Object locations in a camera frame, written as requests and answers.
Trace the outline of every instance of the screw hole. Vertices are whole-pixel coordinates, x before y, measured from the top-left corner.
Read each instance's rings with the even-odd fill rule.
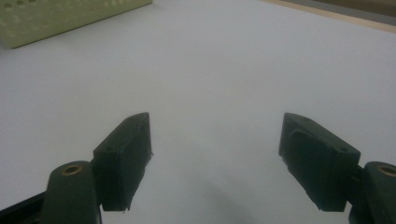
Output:
[[[69,165],[62,170],[62,175],[75,175],[82,170],[81,165]]]
[[[378,170],[385,175],[396,176],[396,169],[394,169],[393,167],[379,165]]]
[[[3,4],[3,8],[7,11],[12,11],[12,5],[10,3]]]
[[[23,7],[24,3],[23,3],[22,1],[17,1],[17,5],[18,5],[19,7]]]

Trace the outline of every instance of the white table surface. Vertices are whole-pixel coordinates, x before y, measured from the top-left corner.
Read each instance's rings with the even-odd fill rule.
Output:
[[[0,209],[90,161],[148,111],[154,157],[105,224],[347,223],[277,155],[285,112],[396,163],[396,34],[259,0],[155,0],[18,49],[0,47]]]

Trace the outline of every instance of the light green plastic basket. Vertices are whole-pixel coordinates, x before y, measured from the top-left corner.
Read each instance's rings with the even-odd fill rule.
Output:
[[[16,48],[150,3],[152,0],[0,0],[0,39]]]

